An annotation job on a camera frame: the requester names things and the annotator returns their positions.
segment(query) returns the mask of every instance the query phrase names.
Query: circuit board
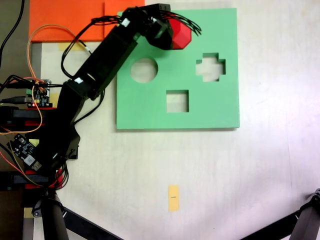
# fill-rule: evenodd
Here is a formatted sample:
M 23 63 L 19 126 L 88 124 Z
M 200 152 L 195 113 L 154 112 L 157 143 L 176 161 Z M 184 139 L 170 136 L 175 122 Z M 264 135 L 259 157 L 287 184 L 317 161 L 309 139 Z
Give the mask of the circuit board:
M 25 164 L 37 171 L 41 168 L 41 164 L 35 160 L 33 153 L 35 146 L 31 144 L 24 136 L 17 134 L 14 137 L 14 141 L 10 141 L 13 153 L 21 158 Z
M 51 84 L 50 80 L 44 80 L 47 84 Z M 32 97 L 32 90 L 27 89 L 26 94 L 28 97 Z M 35 88 L 33 91 L 34 101 L 38 105 L 39 108 L 52 108 L 53 104 L 50 103 L 50 88 L 43 88 L 42 90 L 39 88 Z M 30 109 L 36 108 L 34 102 L 28 103 L 27 106 Z

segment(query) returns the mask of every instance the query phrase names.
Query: robotic arm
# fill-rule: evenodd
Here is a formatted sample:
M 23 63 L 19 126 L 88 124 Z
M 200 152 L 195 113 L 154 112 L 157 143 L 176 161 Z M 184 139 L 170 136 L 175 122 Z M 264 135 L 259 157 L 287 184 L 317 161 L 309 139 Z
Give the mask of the robotic arm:
M 171 13 L 168 4 L 127 8 L 120 17 L 119 25 L 111 30 L 76 74 L 63 84 L 57 109 L 46 123 L 45 135 L 28 156 L 29 166 L 46 176 L 75 155 L 80 142 L 75 119 L 85 101 L 95 100 L 110 84 L 140 36 L 146 37 L 157 48 L 172 50 L 176 46 L 172 20 L 187 25 L 197 35 L 201 34 L 198 25 L 182 18 Z

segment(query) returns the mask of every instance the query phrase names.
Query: green shape sorter board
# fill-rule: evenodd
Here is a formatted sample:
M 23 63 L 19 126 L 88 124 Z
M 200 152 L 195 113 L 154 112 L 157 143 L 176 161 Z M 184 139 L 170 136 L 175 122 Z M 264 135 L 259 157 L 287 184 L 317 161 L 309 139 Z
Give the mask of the green shape sorter board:
M 183 50 L 161 50 L 140 37 L 117 75 L 117 129 L 200 129 L 240 126 L 237 10 L 235 8 L 176 10 L 197 23 Z M 196 63 L 206 55 L 225 62 L 219 81 L 204 82 Z M 131 77 L 133 64 L 144 58 L 158 65 L 156 77 L 140 83 Z M 167 92 L 187 91 L 188 112 L 167 112 Z

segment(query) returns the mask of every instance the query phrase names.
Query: red octagonal block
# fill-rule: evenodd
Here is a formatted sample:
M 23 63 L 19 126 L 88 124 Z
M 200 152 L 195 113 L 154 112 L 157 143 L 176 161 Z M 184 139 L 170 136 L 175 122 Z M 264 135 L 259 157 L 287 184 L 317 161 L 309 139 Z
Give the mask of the red octagonal block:
M 191 29 L 174 18 L 170 18 L 169 22 L 173 29 L 173 49 L 184 49 L 192 40 Z

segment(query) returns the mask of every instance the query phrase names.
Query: square hole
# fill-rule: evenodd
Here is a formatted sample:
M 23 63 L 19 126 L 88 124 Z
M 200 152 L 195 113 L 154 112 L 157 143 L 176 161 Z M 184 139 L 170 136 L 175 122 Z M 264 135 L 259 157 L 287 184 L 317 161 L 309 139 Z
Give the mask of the square hole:
M 188 113 L 189 112 L 189 91 L 188 90 L 167 90 L 166 91 L 166 112 L 167 113 Z

